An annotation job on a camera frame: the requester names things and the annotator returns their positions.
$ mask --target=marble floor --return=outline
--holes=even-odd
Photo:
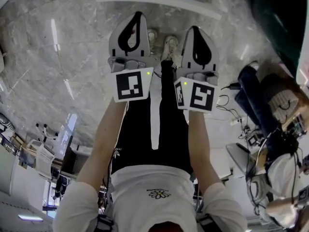
[[[187,29],[201,27],[220,53],[219,86],[236,81],[244,64],[257,59],[275,61],[276,55],[252,18],[246,0],[211,0],[223,11],[220,21],[178,8],[150,3],[96,0],[11,0],[0,10],[0,46],[6,53],[0,74],[7,90],[0,93],[4,113],[22,136],[35,133],[37,122],[59,130],[69,113],[77,113],[74,141],[91,146],[96,128],[111,99],[108,86],[108,40],[116,25],[142,11],[149,27],[159,31],[156,51],[174,34],[183,44]],[[158,144],[160,79],[151,85],[152,139]],[[228,108],[235,104],[234,91]],[[224,111],[205,115],[212,149],[236,142],[240,124]]]

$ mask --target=blue jeans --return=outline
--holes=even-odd
[[[238,82],[242,90],[236,95],[235,101],[248,117],[261,129],[268,149],[266,170],[279,156],[290,153],[289,147],[284,145],[280,122],[272,115],[271,109],[263,95],[263,89],[256,77],[256,70],[246,66],[240,72]]]

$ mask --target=shoe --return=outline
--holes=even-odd
[[[173,68],[177,68],[176,61],[175,61],[175,52],[178,46],[178,39],[175,36],[168,36],[165,38],[164,42],[164,49],[161,56],[162,61],[173,61]]]
[[[158,36],[158,32],[155,29],[148,29],[148,38],[149,38],[149,48],[150,48],[150,54],[154,55],[154,45],[156,38]]]
[[[258,61],[253,61],[250,64],[248,64],[247,66],[254,68],[256,71],[260,68]]]

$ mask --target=white t-shirt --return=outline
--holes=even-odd
[[[299,191],[301,190],[301,185],[299,181],[299,167],[295,168],[295,159],[290,154],[285,154],[278,157],[270,166],[268,170],[268,178],[271,183],[272,188],[281,194],[280,197],[274,195],[274,200],[278,198],[291,198],[292,190],[294,184],[293,196],[297,197]],[[268,204],[268,199],[264,202],[264,206]],[[263,208],[259,208],[261,217],[269,221],[266,215],[266,211]],[[280,213],[269,214],[274,217],[277,222],[282,226],[289,228],[293,225],[297,219],[296,209],[292,206],[287,209],[282,209]]]
[[[196,232],[193,184],[187,172],[168,166],[125,167],[112,175],[113,219],[119,232],[148,232],[158,223],[173,222],[183,232]],[[240,205],[222,183],[204,193],[204,212],[221,218],[231,232],[244,232],[247,221]],[[85,232],[98,215],[97,193],[74,183],[57,210],[55,232]]]

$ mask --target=chair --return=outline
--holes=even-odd
[[[45,178],[52,179],[51,166],[55,159],[54,153],[51,153],[44,147],[44,143],[32,139],[28,144],[27,148],[30,146],[34,147],[36,151],[36,171]]]

